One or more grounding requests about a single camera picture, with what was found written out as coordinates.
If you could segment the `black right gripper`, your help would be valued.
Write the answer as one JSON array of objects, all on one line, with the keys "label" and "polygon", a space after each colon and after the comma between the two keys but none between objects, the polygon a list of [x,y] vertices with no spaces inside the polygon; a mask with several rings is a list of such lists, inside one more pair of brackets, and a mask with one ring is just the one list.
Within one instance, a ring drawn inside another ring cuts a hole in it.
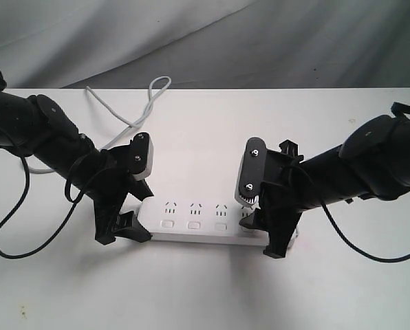
[{"label": "black right gripper", "polygon": [[279,151],[266,151],[266,163],[259,197],[260,210],[242,218],[239,224],[249,230],[268,233],[268,244],[263,250],[271,258],[283,258],[296,232],[301,212],[296,208],[296,188],[291,183],[292,167],[304,156],[298,144],[285,140]]}]

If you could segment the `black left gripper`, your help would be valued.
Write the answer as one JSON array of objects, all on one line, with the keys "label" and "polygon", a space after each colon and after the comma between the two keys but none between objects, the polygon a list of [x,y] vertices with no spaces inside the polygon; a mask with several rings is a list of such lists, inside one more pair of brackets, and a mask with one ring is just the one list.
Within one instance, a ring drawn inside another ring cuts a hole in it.
[{"label": "black left gripper", "polygon": [[67,177],[68,200],[72,199],[70,185],[76,185],[77,181],[80,182],[76,185],[80,194],[75,200],[81,200],[83,195],[92,199],[95,240],[101,244],[113,243],[118,237],[138,243],[152,238],[152,234],[138,221],[134,211],[123,214],[120,212],[127,195],[133,195],[139,201],[154,196],[145,179],[134,179],[130,151],[128,144],[99,152],[102,163],[96,170],[89,170],[89,166],[95,163],[94,156],[82,156],[71,167]]}]

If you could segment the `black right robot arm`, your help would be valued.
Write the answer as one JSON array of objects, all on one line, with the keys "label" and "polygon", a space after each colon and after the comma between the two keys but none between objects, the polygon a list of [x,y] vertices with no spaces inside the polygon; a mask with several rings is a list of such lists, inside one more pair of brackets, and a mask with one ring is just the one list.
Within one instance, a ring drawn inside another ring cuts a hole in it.
[{"label": "black right robot arm", "polygon": [[236,200],[252,214],[240,225],[268,234],[266,256],[283,258],[301,215],[354,198],[393,201],[410,192],[410,105],[395,102],[342,144],[305,159],[296,143],[276,151],[257,137],[246,142]]}]

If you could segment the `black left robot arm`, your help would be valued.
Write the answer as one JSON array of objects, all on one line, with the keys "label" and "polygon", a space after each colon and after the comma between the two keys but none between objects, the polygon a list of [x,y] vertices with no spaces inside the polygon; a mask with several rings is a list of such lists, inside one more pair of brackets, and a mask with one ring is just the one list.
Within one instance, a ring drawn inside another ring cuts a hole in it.
[{"label": "black left robot arm", "polygon": [[0,86],[0,147],[13,155],[33,155],[54,169],[66,180],[66,197],[75,186],[92,199],[97,242],[151,239],[134,213],[120,213],[127,195],[143,201],[153,194],[145,182],[153,165],[147,132],[136,134],[126,145],[98,150],[51,98],[22,98]]}]

